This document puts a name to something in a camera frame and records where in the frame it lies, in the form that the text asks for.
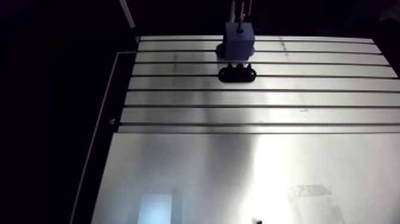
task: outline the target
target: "blue spindle motor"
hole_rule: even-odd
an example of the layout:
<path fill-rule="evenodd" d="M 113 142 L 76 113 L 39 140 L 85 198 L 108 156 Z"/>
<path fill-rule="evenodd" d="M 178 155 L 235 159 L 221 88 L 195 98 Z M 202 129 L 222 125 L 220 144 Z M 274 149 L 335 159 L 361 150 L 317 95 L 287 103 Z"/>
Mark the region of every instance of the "blue spindle motor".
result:
<path fill-rule="evenodd" d="M 254 53 L 254 31 L 251 23 L 226 23 L 223 43 L 217 55 L 227 61 L 246 61 Z"/>

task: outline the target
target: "dark background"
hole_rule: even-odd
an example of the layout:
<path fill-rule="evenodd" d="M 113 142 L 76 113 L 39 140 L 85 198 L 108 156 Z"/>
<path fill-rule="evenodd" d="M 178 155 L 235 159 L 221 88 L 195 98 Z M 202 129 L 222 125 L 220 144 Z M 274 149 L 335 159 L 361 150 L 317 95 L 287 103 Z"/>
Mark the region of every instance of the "dark background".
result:
<path fill-rule="evenodd" d="M 399 25 L 378 20 L 392 2 L 254 0 L 251 21 L 258 35 L 374 38 L 397 69 Z M 1 4 L 4 204 L 15 223 L 68 223 L 115 53 L 135 49 L 133 35 L 118 0 Z M 230 1 L 130 6 L 140 35 L 220 35 Z"/>

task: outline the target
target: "screw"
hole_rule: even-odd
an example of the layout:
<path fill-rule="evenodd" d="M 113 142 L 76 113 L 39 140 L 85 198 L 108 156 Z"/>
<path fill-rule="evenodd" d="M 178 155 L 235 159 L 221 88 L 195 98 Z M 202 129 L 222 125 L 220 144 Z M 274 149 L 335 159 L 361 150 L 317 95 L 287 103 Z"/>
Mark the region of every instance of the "screw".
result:
<path fill-rule="evenodd" d="M 108 121 L 108 123 L 109 123 L 110 125 L 114 125 L 114 124 L 115 124 L 115 119 L 110 119 L 110 120 Z"/>

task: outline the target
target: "silver metal plate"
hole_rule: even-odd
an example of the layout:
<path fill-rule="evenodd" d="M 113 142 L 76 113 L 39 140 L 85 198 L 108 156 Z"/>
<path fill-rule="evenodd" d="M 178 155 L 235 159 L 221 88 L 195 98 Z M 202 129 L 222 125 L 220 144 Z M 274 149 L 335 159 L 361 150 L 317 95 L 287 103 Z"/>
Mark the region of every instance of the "silver metal plate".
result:
<path fill-rule="evenodd" d="M 217 77 L 133 77 L 131 90 L 215 90 L 215 91 L 345 91 L 399 92 L 400 80 L 276 78 L 258 77 L 251 83 L 221 83 Z"/>
<path fill-rule="evenodd" d="M 227 64 L 135 64 L 134 76 L 216 75 Z M 388 66 L 339 66 L 308 64 L 253 64 L 258 75 L 333 76 L 333 77 L 397 77 Z"/>
<path fill-rule="evenodd" d="M 398 94 L 325 92 L 128 92 L 126 106 L 400 107 Z"/>
<path fill-rule="evenodd" d="M 193 133 L 193 134 L 361 134 L 361 133 L 400 133 L 395 125 L 242 125 L 242 126 L 120 126 L 118 132 L 127 133 Z"/>
<path fill-rule="evenodd" d="M 259 76 L 240 84 L 216 77 L 221 40 L 142 37 L 119 131 L 399 132 L 400 83 L 371 39 L 257 36 Z"/>
<path fill-rule="evenodd" d="M 138 52 L 137 63 L 217 63 L 215 52 Z M 248 63 L 389 65 L 383 55 L 346 53 L 254 52 Z"/>
<path fill-rule="evenodd" d="M 222 36 L 142 36 L 141 41 L 222 41 Z M 334 38 L 325 36 L 256 36 L 256 41 L 304 41 L 304 42 L 354 42 L 374 43 L 367 38 Z"/>
<path fill-rule="evenodd" d="M 215 51 L 218 41 L 144 41 L 139 51 Z M 321 42 L 266 42 L 256 41 L 257 51 L 289 52 L 352 52 L 380 54 L 376 45 L 369 43 L 321 43 Z"/>
<path fill-rule="evenodd" d="M 180 125 L 400 125 L 400 109 L 125 108 L 122 123 Z"/>
<path fill-rule="evenodd" d="M 398 134 L 118 133 L 92 223 L 392 224 L 399 172 Z"/>

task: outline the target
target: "metal rod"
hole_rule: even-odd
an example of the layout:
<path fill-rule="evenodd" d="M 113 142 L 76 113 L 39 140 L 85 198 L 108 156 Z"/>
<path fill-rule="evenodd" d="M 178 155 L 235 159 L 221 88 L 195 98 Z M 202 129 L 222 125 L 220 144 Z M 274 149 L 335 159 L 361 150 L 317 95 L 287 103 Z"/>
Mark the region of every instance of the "metal rod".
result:
<path fill-rule="evenodd" d="M 247 16 L 250 16 L 250 14 L 251 14 L 251 7 L 253 6 L 253 0 L 250 0 L 250 3 L 249 3 L 249 11 L 247 12 Z"/>
<path fill-rule="evenodd" d="M 235 22 L 235 0 L 232 0 L 232 5 L 230 7 L 230 17 L 229 17 L 229 22 L 234 23 Z"/>
<path fill-rule="evenodd" d="M 244 20 L 244 10 L 245 10 L 245 2 L 242 2 L 242 7 L 240 8 L 240 20 L 239 20 L 239 25 L 237 26 L 237 32 L 242 33 L 242 25 L 243 25 L 243 20 Z"/>

